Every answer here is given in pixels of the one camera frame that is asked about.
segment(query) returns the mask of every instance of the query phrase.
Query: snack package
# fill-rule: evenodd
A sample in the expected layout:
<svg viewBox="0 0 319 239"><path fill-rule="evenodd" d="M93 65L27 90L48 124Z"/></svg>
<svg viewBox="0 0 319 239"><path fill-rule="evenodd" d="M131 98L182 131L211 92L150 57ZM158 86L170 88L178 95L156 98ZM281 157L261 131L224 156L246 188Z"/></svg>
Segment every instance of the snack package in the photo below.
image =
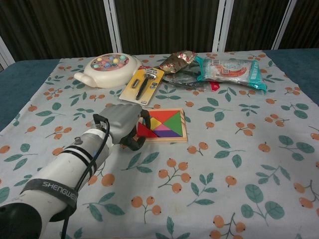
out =
<svg viewBox="0 0 319 239"><path fill-rule="evenodd" d="M196 53L193 51L179 51L171 54L166 60L164 60L159 68L166 74L176 73L180 69L186 67L195 59Z"/></svg>
<svg viewBox="0 0 319 239"><path fill-rule="evenodd" d="M258 90L267 90L263 82L257 61L249 60L212 60L196 56L200 65L199 81L232 82L250 86Z"/></svg>
<svg viewBox="0 0 319 239"><path fill-rule="evenodd" d="M121 100L146 106L164 75L164 71L156 68L144 68L136 71L120 95Z"/></svg>

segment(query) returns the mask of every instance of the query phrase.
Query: table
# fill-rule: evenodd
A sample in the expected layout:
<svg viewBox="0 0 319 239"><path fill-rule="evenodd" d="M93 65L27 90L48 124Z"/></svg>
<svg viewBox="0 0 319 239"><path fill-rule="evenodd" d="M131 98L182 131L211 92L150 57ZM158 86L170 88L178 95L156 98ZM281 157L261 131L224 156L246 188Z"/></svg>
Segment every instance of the table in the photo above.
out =
<svg viewBox="0 0 319 239"><path fill-rule="evenodd" d="M146 144L137 152L114 146L97 180L80 191L71 238L318 237L318 106L262 51L200 56L259 60L267 93L162 84L148 107L183 108L188 143ZM157 65L164 55L138 57ZM0 133L0 202L16 197L88 129L92 114L122 103L124 87L93 89L73 79L90 59L61 59ZM44 238L61 229L62 222L50 223Z"/></svg>

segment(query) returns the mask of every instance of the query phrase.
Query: wooden puzzle board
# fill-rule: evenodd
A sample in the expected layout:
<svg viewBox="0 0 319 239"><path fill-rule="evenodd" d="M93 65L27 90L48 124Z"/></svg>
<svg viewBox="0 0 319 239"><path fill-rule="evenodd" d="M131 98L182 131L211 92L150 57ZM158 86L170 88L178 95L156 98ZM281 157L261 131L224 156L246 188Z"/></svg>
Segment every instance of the wooden puzzle board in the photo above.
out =
<svg viewBox="0 0 319 239"><path fill-rule="evenodd" d="M146 128L141 118L137 136L145 136L146 142L187 142L183 109L151 109L151 129Z"/></svg>

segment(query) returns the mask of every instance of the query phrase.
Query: robotic arm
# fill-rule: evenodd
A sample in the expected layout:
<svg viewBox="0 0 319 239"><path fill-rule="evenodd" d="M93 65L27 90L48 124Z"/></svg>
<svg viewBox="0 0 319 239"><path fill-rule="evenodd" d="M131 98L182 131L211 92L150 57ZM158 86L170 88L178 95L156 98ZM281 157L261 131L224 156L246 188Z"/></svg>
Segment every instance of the robotic arm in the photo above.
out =
<svg viewBox="0 0 319 239"><path fill-rule="evenodd" d="M78 191L112 152L122 143L138 150L136 124L144 119L150 128L150 115L139 105L116 105L93 115L96 128L89 129L65 148L55 160L27 182L21 194L0 207L0 239L37 239L48 222L66 219L76 210Z"/></svg>

